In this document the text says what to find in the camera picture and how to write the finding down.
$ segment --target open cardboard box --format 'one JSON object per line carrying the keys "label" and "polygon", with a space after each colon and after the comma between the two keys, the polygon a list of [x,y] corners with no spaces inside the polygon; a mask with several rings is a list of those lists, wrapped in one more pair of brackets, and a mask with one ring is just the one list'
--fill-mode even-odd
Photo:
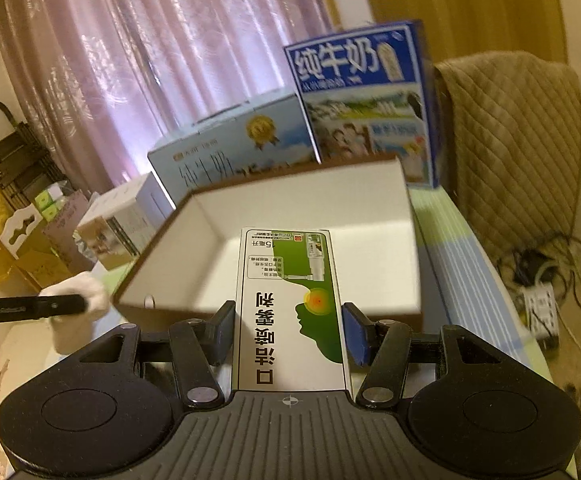
{"label": "open cardboard box", "polygon": [[341,301],[372,320],[401,320],[421,330],[411,204],[399,160],[385,156],[193,191],[126,275],[113,303],[143,330],[212,316],[235,299],[245,226],[329,230]]}

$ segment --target curtain fold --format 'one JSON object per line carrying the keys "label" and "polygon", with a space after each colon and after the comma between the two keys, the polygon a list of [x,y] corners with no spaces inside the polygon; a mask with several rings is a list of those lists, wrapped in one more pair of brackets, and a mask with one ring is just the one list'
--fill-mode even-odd
{"label": "curtain fold", "polygon": [[100,192],[148,171],[169,131],[292,84],[283,45],[326,31],[320,0],[0,0],[27,120]]}

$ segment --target ribbed gray surface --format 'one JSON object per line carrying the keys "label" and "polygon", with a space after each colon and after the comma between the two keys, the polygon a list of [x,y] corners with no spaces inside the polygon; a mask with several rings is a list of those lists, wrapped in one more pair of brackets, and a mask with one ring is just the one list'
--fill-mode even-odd
{"label": "ribbed gray surface", "polygon": [[[187,415],[156,454],[114,480],[458,480],[421,455],[397,420],[354,407],[344,392],[237,392]],[[16,480],[31,480],[17,473]],[[551,479],[567,476],[555,474]]]}

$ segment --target yellow curtain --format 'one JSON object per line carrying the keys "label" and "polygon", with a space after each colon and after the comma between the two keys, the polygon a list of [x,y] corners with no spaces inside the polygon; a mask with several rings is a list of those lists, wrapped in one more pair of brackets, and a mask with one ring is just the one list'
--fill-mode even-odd
{"label": "yellow curtain", "polygon": [[423,20],[434,61],[485,50],[567,60],[559,0],[370,0],[376,22]]}

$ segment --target white power strip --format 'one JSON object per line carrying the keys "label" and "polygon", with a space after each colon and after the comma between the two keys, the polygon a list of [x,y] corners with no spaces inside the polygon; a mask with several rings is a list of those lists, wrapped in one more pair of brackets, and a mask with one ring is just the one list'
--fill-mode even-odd
{"label": "white power strip", "polygon": [[523,288],[522,293],[529,330],[535,339],[541,341],[559,336],[557,303],[553,286],[550,283],[541,283]]}

